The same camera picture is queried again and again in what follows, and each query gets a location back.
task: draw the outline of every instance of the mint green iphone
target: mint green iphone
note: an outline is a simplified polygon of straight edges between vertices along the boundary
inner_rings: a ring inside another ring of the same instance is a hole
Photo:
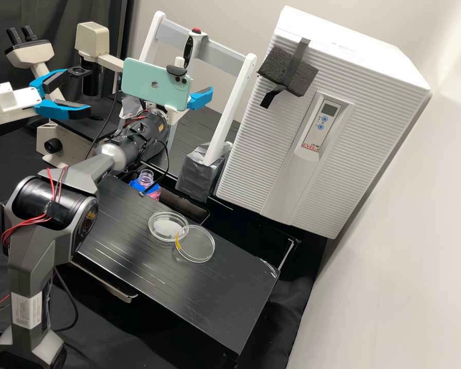
[[[126,58],[121,90],[158,105],[170,105],[179,111],[186,109],[191,78],[174,76],[163,67]]]

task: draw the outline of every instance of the petri dish lid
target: petri dish lid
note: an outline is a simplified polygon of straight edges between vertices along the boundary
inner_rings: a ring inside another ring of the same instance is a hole
[[[210,260],[215,251],[212,235],[199,225],[187,225],[176,235],[176,248],[187,260],[205,262]]]
[[[175,211],[158,211],[149,219],[150,233],[164,242],[174,242],[178,232],[187,226],[187,219]]]

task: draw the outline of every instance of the black foam block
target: black foam block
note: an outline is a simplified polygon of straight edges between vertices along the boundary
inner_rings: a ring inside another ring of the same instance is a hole
[[[258,74],[276,84],[282,84],[283,76],[292,60],[293,54],[274,46],[258,70]],[[286,90],[295,96],[304,96],[318,70],[303,60],[297,67]]]

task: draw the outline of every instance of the control panel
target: control panel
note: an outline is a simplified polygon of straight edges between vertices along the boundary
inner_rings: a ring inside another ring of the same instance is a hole
[[[341,108],[339,103],[324,99],[301,147],[318,152]]]

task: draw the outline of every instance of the yellow tape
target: yellow tape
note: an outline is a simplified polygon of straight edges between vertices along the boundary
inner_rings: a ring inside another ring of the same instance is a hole
[[[179,233],[176,233],[176,248],[181,251],[181,245],[179,244]]]

